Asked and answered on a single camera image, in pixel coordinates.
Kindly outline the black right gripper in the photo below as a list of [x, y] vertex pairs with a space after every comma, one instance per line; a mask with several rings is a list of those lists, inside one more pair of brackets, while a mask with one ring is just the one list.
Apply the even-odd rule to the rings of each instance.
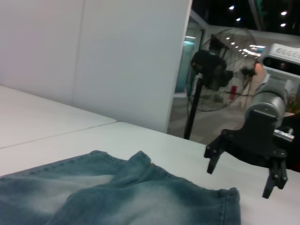
[[263, 198], [268, 199], [274, 187], [282, 190], [288, 181], [287, 153], [273, 142], [277, 122], [278, 118], [254, 110], [248, 113], [241, 129], [224, 129], [206, 146], [204, 157], [210, 160], [207, 173], [213, 174], [220, 156], [226, 151], [240, 161], [269, 168]]

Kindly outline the blue denim shorts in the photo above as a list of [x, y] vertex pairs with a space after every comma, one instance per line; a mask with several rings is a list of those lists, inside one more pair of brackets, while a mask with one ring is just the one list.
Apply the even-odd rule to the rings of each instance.
[[96, 150], [0, 177], [0, 225], [241, 225], [240, 194]]

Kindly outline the black pedestal fan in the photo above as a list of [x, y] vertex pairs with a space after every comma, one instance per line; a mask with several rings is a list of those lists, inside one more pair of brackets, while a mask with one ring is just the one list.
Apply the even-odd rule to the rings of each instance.
[[228, 28], [211, 37], [190, 61], [186, 82], [189, 139], [197, 112], [222, 110], [241, 97], [250, 98], [255, 67], [265, 46], [248, 29]]

